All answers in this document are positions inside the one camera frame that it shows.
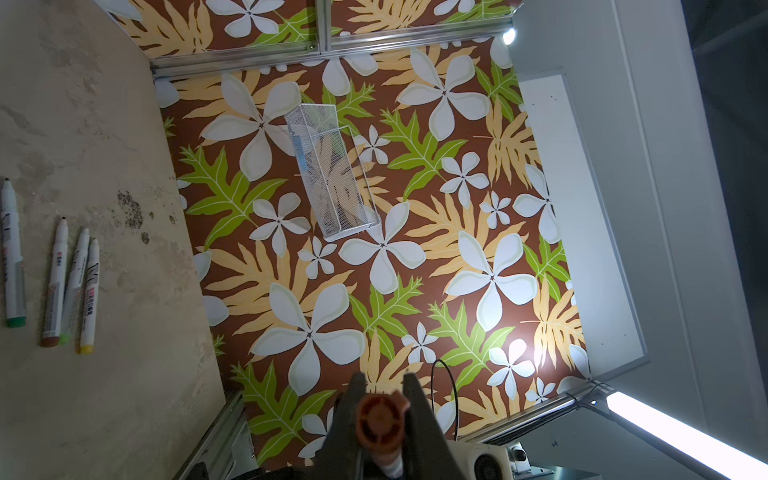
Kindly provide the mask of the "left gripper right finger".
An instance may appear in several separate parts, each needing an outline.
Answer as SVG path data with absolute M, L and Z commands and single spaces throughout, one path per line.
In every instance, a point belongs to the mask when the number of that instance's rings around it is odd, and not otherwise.
M 415 374 L 404 375 L 402 393 L 410 402 L 402 447 L 404 478 L 463 479 Z

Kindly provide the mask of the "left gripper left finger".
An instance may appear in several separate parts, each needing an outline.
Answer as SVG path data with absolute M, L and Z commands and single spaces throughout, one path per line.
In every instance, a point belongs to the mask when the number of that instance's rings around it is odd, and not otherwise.
M 311 469 L 312 479 L 361 479 L 362 447 L 356 437 L 357 407 L 366 394 L 365 375 L 352 375 L 335 406 L 333 422 Z

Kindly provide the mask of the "brown capped thin marker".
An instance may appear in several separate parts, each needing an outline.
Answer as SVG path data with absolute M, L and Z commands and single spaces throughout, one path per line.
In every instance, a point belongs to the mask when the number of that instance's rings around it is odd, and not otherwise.
M 402 444 L 410 402 L 400 392 L 367 393 L 357 406 L 355 434 L 373 463 L 390 479 L 403 475 Z

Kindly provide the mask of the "yellow capped marker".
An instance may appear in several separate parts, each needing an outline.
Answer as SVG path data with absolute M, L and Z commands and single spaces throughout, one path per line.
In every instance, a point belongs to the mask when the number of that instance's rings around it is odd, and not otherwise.
M 97 306 L 100 283 L 100 245 L 97 239 L 92 239 L 89 245 L 84 288 L 84 305 L 82 324 L 79 337 L 79 354 L 90 354 L 94 350 Z

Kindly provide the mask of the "light green capped marker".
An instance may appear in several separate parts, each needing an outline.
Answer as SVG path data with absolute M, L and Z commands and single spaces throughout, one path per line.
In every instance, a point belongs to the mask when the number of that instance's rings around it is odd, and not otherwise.
M 82 291 L 89 242 L 90 232 L 87 227 L 84 227 L 78 237 L 64 293 L 62 330 L 60 336 L 60 343 L 62 345 L 69 343 L 73 338 L 77 301 Z

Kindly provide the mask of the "white mesh basket right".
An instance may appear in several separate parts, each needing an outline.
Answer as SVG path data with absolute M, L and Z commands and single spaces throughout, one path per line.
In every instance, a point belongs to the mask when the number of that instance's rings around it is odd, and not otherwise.
M 350 156 L 336 107 L 304 103 L 285 115 L 300 177 L 317 224 L 334 242 L 381 223 L 362 155 Z

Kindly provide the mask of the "ceiling light bar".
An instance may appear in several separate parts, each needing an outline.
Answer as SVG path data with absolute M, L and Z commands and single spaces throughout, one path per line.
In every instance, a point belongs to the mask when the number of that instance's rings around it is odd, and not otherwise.
M 624 393 L 606 397 L 613 414 L 728 479 L 766 479 L 767 464 Z

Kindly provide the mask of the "white wall panel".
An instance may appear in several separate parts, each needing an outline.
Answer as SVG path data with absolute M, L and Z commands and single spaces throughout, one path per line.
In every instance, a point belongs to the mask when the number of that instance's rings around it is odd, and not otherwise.
M 636 309 L 564 75 L 520 82 L 540 152 L 592 376 L 607 381 L 646 360 Z

